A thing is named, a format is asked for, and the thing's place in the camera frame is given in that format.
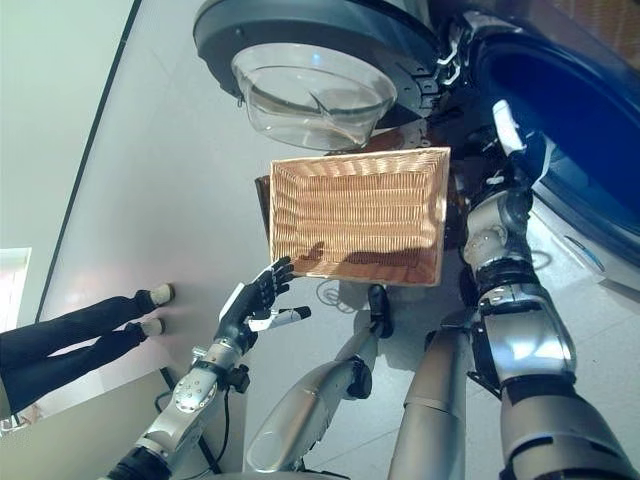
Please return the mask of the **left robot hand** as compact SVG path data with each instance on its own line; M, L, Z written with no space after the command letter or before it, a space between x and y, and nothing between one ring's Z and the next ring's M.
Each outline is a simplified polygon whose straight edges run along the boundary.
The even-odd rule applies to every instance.
M214 342L225 342L246 354L258 334L289 325L311 316L309 306L275 308L278 296L286 293L294 279L289 256L281 257L248 283L239 283L224 304Z

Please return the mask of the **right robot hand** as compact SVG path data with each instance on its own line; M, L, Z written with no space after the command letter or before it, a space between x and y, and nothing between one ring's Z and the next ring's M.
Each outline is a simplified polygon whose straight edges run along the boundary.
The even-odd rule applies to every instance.
M510 104L500 99L492 106L496 140L506 166L485 180L488 186L506 185L507 179L532 188L548 173L556 144L539 130L525 129L514 118Z

